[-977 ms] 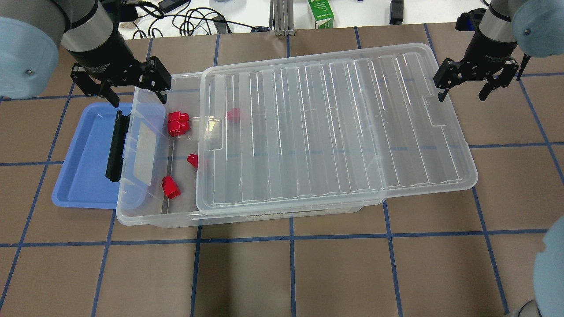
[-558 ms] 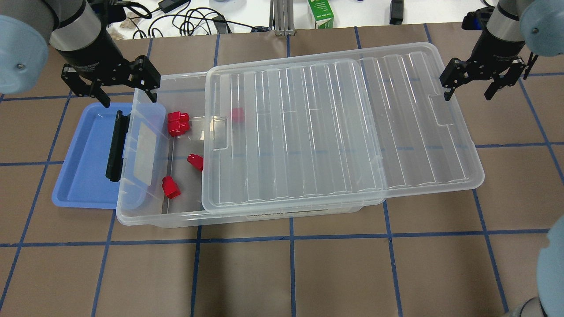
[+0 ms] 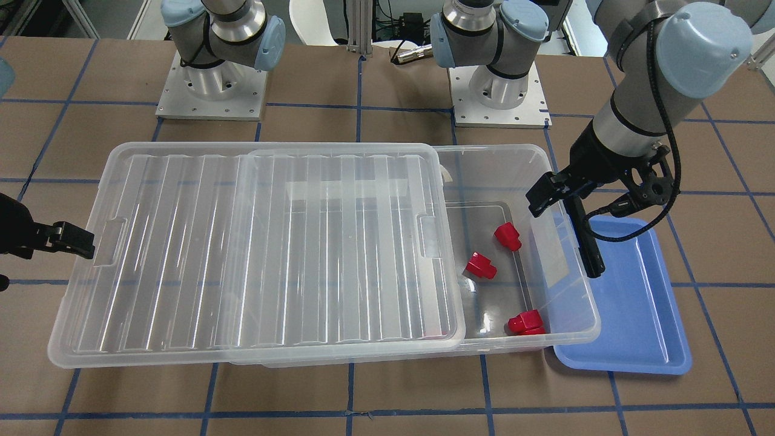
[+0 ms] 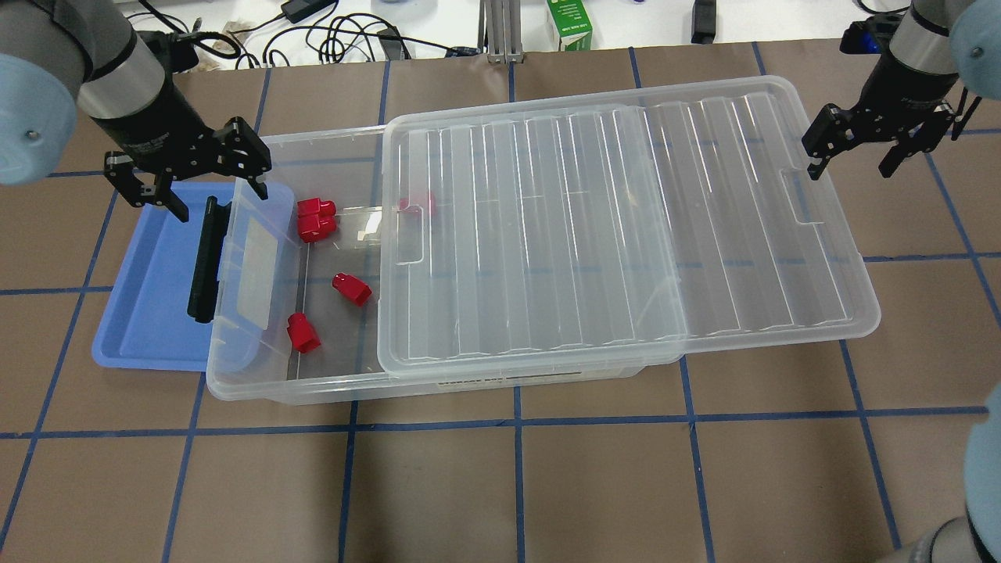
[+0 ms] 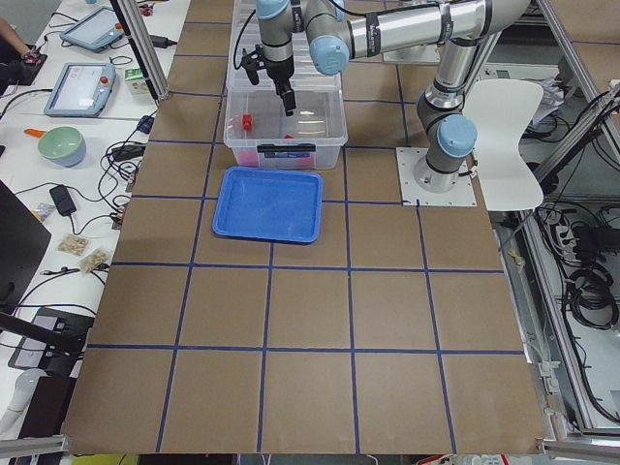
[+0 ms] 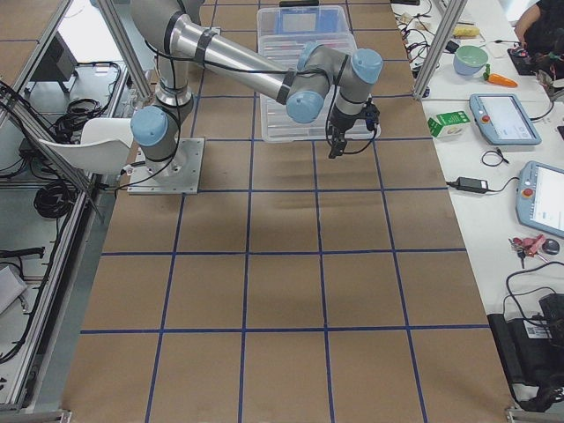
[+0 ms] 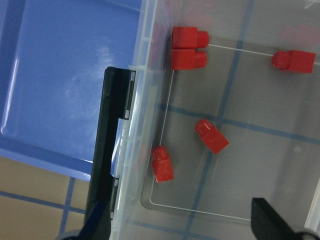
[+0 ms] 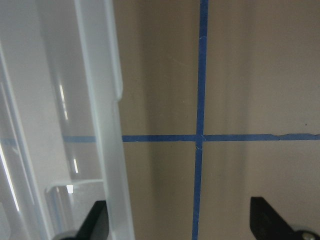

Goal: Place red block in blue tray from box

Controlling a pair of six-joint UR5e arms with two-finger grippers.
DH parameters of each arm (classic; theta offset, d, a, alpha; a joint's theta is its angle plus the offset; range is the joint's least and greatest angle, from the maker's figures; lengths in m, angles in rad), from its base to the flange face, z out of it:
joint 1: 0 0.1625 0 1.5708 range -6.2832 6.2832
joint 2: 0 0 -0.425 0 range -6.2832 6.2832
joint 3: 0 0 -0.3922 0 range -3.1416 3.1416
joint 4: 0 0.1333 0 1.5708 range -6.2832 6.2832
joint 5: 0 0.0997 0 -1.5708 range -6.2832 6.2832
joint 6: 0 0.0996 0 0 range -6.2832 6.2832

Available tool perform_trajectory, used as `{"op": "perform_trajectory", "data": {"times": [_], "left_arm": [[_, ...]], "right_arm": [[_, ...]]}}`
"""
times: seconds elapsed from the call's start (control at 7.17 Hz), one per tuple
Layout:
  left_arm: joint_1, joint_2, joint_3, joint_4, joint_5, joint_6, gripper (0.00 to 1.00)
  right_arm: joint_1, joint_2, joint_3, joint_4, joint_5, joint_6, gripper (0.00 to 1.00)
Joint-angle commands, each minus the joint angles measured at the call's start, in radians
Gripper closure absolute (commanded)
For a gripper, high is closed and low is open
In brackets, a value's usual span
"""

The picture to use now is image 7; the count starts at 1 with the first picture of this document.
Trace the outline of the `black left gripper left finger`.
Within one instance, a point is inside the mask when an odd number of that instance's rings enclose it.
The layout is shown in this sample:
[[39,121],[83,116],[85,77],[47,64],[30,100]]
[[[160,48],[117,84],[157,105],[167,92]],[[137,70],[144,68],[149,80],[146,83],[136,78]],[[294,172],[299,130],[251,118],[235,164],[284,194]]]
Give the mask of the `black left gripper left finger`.
[[79,239],[108,240],[110,235],[110,203],[107,201],[97,201],[79,233]]

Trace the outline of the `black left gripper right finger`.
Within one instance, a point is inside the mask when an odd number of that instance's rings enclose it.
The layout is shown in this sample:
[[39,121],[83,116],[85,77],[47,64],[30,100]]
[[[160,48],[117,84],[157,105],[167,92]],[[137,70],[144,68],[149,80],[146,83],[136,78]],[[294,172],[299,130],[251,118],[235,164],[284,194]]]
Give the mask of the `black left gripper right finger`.
[[295,232],[261,197],[251,200],[251,230],[257,240],[291,240]]

